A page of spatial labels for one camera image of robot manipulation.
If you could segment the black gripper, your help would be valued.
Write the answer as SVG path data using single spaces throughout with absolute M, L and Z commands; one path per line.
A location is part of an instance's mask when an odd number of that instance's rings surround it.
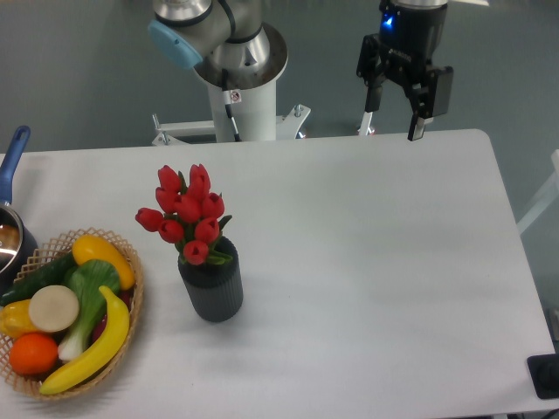
M 378 34 L 362 40 L 356 75 L 367 87 L 364 111 L 378 111 L 384 81 L 401 86 L 412 110 L 409 141 L 421 139 L 425 126 L 448 112 L 453 68 L 432 63 L 447 9 L 446 1 L 382 1 Z

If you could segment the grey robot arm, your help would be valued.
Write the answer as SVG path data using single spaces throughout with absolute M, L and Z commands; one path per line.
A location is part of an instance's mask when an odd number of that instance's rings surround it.
M 453 69 L 436 66 L 448 4 L 445 1 L 382 1 L 381 23 L 362 40 L 356 74 L 366 86 L 358 133 L 372 133 L 383 84 L 400 86 L 411 105 L 407 137 L 420 139 L 425 126 L 447 112 Z M 176 136 L 214 134 L 219 142 L 297 139 L 310 109 L 296 105 L 276 112 L 276 83 L 288 52 L 281 34 L 262 19 L 259 1 L 156 1 L 148 34 L 157 49 L 207 86 L 209 122 L 157 124 L 161 142 Z

